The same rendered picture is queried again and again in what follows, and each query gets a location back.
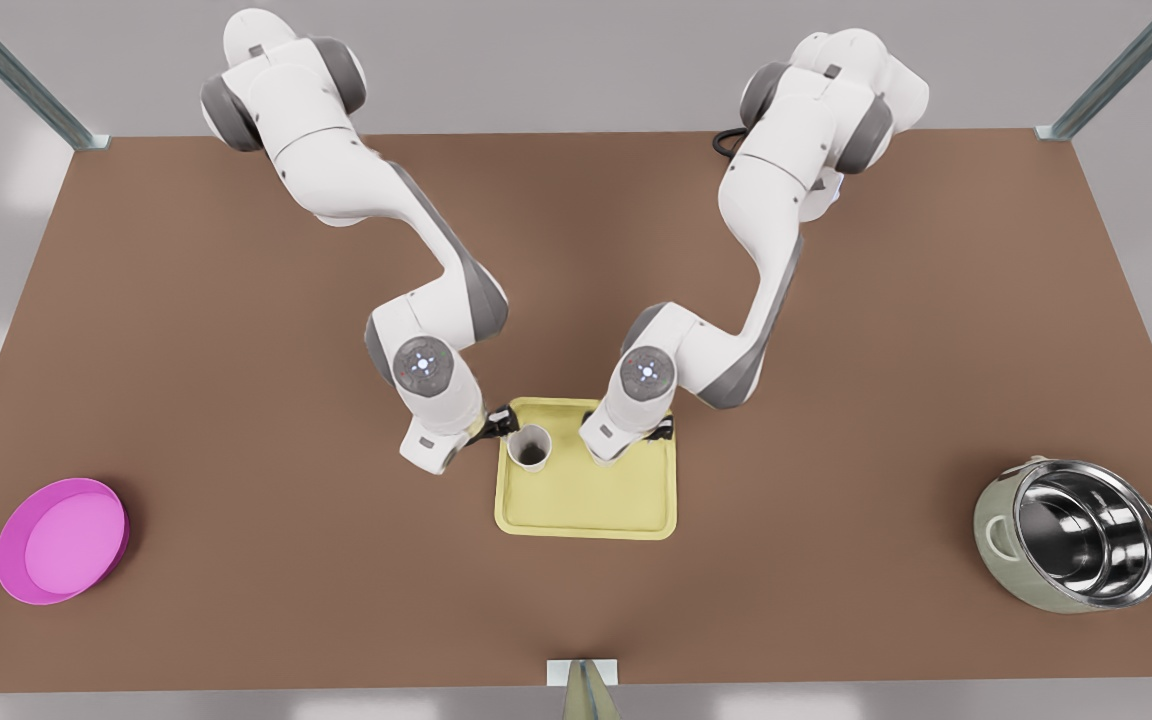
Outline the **pink round bowl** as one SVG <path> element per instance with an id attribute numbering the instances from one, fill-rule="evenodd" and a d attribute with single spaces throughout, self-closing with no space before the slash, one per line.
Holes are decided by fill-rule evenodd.
<path id="1" fill-rule="evenodd" d="M 0 533 L 0 588 L 45 606 L 77 597 L 108 577 L 131 539 L 122 498 L 100 480 L 67 478 L 37 488 Z"/>

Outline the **yellow rectangular tray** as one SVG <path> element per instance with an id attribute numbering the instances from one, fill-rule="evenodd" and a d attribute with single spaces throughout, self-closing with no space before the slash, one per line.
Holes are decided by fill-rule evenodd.
<path id="1" fill-rule="evenodd" d="M 600 467 L 579 438 L 579 424 L 594 409 L 588 397 L 516 397 L 518 425 L 550 434 L 550 456 L 530 471 L 500 447 L 494 518 L 513 536 L 662 541 L 679 516 L 676 444 L 669 423 L 664 434 L 635 444 L 616 464 Z"/>

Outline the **silver frame post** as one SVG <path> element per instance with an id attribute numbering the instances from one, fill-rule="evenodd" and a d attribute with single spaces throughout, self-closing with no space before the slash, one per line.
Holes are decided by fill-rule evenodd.
<path id="1" fill-rule="evenodd" d="M 547 685 L 564 687 L 561 720 L 622 720 L 609 687 L 620 684 L 616 659 L 552 659 Z"/>
<path id="2" fill-rule="evenodd" d="M 1073 141 L 1151 61 L 1152 20 L 1055 122 L 1034 128 L 1038 141 Z"/>
<path id="3" fill-rule="evenodd" d="M 63 138 L 74 151 L 94 151 L 109 147 L 108 135 L 94 135 L 65 104 L 51 94 L 35 74 L 0 40 L 0 81 L 9 88 L 37 118 Z"/>

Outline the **steel pot with green outside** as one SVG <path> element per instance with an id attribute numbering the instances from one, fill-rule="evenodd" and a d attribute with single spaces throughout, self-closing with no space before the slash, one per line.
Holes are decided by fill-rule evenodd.
<path id="1" fill-rule="evenodd" d="M 983 564 L 1039 611 L 1129 609 L 1152 596 L 1152 503 L 1093 462 L 1034 456 L 973 507 Z"/>

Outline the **white IKEA cup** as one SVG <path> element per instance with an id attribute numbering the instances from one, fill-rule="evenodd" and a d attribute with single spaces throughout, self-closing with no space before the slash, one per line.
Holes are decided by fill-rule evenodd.
<path id="1" fill-rule="evenodd" d="M 552 437 L 538 424 L 526 424 L 506 438 L 508 458 L 529 473 L 538 473 L 547 464 L 550 450 Z"/>

